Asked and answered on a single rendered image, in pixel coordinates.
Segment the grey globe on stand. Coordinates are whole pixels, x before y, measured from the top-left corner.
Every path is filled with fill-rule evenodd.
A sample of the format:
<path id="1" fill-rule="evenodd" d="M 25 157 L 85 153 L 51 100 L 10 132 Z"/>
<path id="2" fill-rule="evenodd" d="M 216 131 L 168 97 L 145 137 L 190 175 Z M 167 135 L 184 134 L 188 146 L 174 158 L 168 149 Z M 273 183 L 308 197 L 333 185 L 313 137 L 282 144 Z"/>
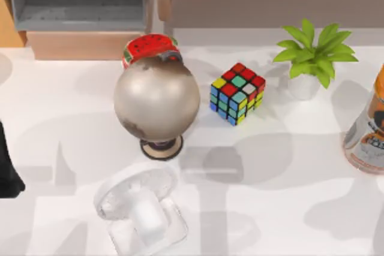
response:
<path id="1" fill-rule="evenodd" d="M 130 64 L 116 82 L 113 104 L 142 152 L 167 161 L 182 150 L 182 135 L 199 111 L 200 91 L 181 54 L 169 50 Z"/>

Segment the multicoloured puzzle cube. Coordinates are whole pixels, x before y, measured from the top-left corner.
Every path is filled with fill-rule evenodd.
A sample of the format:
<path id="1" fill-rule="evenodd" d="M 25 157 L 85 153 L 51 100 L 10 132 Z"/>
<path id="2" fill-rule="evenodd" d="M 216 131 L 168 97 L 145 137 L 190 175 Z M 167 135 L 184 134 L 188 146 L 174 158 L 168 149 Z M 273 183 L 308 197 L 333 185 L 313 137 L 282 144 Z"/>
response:
<path id="1" fill-rule="evenodd" d="M 263 100 L 266 80 L 242 63 L 236 63 L 211 84 L 210 109 L 239 125 Z"/>

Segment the watermelon slice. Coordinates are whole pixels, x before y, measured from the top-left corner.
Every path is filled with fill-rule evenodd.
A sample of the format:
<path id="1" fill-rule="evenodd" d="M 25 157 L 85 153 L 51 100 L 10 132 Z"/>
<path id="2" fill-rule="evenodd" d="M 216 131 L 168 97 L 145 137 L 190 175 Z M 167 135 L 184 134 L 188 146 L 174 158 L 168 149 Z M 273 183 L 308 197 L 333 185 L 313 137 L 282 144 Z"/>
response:
<path id="1" fill-rule="evenodd" d="M 166 52 L 178 53 L 178 42 L 164 34 L 146 34 L 129 41 L 123 50 L 122 65 L 127 69 L 130 64 L 139 59 L 164 54 Z"/>

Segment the white desk fan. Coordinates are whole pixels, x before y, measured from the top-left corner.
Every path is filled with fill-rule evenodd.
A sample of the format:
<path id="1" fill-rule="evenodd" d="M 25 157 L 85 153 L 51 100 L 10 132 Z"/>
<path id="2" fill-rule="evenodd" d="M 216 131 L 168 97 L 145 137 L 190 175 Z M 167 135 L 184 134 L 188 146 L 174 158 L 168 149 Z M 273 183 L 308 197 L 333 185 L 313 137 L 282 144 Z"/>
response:
<path id="1" fill-rule="evenodd" d="M 186 238 L 187 223 L 170 198 L 177 183 L 167 164 L 141 162 L 100 186 L 94 207 L 118 256 L 156 256 Z"/>

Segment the pale wooden drawer front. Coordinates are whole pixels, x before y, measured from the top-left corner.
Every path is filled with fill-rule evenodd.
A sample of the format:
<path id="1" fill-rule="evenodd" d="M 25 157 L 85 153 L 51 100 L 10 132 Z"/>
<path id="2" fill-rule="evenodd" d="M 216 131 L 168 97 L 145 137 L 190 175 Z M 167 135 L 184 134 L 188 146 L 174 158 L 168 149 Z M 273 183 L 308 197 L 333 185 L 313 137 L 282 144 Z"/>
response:
<path id="1" fill-rule="evenodd" d="M 122 59 L 127 43 L 144 32 L 130 31 L 28 31 L 36 60 L 114 61 Z"/>

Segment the green plant in white pot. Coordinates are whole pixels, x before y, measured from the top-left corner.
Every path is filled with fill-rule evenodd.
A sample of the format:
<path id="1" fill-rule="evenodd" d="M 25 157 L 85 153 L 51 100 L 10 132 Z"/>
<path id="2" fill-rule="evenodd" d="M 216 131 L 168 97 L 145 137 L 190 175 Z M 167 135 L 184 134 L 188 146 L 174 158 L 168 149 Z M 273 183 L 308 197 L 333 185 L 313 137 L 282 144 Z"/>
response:
<path id="1" fill-rule="evenodd" d="M 282 28 L 292 37 L 281 40 L 277 46 L 283 50 L 274 62 L 290 62 L 288 91 L 297 100 L 312 99 L 320 87 L 329 88 L 335 79 L 336 62 L 358 62 L 355 51 L 344 43 L 351 31 L 339 30 L 340 25 L 326 25 L 315 37 L 312 22 L 304 18 L 301 27 L 284 25 Z"/>

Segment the orange and grey bottle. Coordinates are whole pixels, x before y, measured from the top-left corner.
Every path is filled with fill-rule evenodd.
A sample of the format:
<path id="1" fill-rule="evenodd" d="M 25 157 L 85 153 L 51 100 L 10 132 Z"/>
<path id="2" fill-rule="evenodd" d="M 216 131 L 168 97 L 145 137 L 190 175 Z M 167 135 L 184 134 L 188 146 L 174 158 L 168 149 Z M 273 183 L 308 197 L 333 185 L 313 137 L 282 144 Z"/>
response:
<path id="1" fill-rule="evenodd" d="M 343 149 L 357 169 L 384 174 L 384 64 L 376 76 L 369 102 L 346 132 Z"/>

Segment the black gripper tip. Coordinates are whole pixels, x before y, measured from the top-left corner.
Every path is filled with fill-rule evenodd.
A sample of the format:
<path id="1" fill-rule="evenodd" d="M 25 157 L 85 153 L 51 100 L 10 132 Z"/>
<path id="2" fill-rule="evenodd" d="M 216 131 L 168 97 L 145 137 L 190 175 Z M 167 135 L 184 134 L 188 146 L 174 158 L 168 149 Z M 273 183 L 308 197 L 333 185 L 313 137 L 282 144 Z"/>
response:
<path id="1" fill-rule="evenodd" d="M 10 158 L 4 127 L 0 121 L 0 198 L 16 198 L 25 188 Z"/>

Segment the wooden cupboard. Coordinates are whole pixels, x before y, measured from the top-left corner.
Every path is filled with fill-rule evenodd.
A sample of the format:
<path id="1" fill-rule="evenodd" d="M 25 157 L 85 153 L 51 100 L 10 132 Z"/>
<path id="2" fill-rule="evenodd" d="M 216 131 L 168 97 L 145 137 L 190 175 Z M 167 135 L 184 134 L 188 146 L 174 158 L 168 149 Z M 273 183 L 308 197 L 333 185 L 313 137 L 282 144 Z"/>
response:
<path id="1" fill-rule="evenodd" d="M 0 0 L 0 48 L 24 47 L 26 41 L 26 32 L 15 29 L 11 0 Z"/>

